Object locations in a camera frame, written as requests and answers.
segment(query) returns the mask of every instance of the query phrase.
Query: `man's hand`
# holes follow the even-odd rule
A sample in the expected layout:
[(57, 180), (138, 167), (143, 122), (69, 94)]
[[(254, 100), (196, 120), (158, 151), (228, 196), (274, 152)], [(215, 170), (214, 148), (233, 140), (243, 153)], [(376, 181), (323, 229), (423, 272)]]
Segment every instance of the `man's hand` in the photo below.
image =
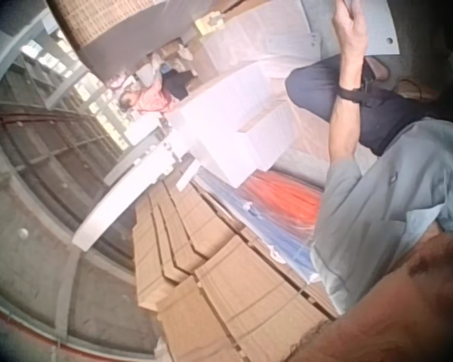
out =
[(332, 23), (339, 38), (343, 59), (348, 62), (362, 62), (368, 47), (362, 0), (352, 0), (351, 9), (347, 7), (345, 0), (336, 0)]

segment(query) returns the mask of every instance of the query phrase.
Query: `person in background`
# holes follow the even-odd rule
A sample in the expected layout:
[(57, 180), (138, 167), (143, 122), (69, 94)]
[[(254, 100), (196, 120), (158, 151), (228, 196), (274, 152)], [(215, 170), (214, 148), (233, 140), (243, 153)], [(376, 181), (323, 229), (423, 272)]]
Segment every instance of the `person in background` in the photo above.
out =
[[(334, 27), (340, 74), (311, 258), (341, 317), (287, 361), (452, 361), (453, 121), (405, 124), (362, 175), (354, 158), (366, 121), (361, 1), (336, 0)], [(369, 122), (387, 131), (397, 113), (385, 111)]]
[(119, 97), (119, 108), (123, 112), (134, 109), (139, 113), (171, 112), (176, 106), (172, 95), (163, 88), (161, 73), (157, 72), (150, 87), (129, 87)]
[(151, 86), (130, 87), (119, 97), (123, 112), (134, 109), (138, 112), (171, 112), (179, 101), (188, 97), (186, 86), (194, 78), (190, 71), (178, 72), (153, 53), (149, 56), (155, 72)]

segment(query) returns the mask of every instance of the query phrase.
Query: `dark pants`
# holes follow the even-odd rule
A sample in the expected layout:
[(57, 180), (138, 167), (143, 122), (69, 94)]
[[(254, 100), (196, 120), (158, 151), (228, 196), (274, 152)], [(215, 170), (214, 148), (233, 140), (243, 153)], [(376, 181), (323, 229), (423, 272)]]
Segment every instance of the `dark pants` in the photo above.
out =
[(163, 87), (172, 94), (173, 97), (184, 100), (188, 97), (186, 86), (193, 78), (195, 77), (191, 71), (178, 72), (176, 69), (172, 69), (163, 74)]
[[(341, 59), (339, 56), (322, 60), (311, 66), (294, 70), (285, 85), (292, 102), (330, 121), (337, 96)], [(372, 71), (365, 63), (362, 77), (372, 78)], [(440, 104), (421, 103), (389, 91), (371, 87), (361, 105), (360, 143), (376, 156), (381, 156), (398, 133), (423, 117), (442, 118)]]

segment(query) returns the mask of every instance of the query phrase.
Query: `man's arm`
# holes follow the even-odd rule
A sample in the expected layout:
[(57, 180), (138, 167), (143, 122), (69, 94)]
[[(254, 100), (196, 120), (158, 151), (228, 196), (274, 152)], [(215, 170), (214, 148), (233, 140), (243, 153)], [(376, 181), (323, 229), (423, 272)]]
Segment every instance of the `man's arm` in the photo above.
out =
[[(352, 91), (361, 87), (362, 64), (368, 44), (364, 12), (360, 0), (352, 10), (344, 0), (336, 0), (334, 27), (341, 45), (340, 87)], [(361, 132), (359, 104), (337, 98), (331, 116), (329, 155), (331, 163), (353, 158)]]

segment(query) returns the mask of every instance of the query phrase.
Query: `skin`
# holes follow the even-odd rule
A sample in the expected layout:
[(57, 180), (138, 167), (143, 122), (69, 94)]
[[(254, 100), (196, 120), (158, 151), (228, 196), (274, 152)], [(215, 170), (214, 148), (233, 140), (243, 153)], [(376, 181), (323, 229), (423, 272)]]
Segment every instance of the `skin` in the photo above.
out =
[[(336, 1), (341, 87), (361, 85), (367, 30), (360, 0)], [(359, 105), (338, 98), (330, 123), (331, 163), (354, 157)], [(445, 360), (453, 340), (453, 235), (432, 224), (416, 248), (345, 315), (302, 341), (289, 362)]]
[(451, 340), (453, 235), (441, 234), (287, 361), (443, 360)]

